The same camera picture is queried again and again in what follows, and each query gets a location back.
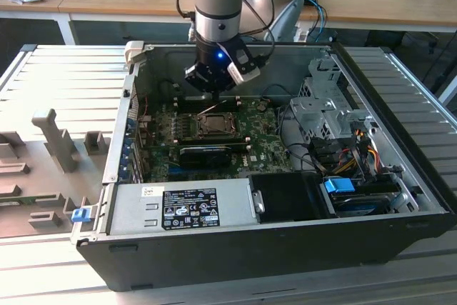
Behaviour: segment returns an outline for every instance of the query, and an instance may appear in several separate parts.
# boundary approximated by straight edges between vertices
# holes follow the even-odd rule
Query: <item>power supply label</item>
[[[216,189],[165,191],[162,205],[165,230],[221,225]]]

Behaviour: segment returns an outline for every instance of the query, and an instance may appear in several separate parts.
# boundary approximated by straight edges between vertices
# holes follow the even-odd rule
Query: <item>desk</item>
[[[457,0],[319,0],[328,12],[326,27],[394,31],[454,32]],[[194,0],[181,0],[192,9]],[[19,6],[0,0],[0,17],[52,19],[66,44],[77,44],[72,21],[137,21],[186,23],[177,15],[175,0],[45,0]],[[299,26],[309,28],[315,9],[306,8]]]

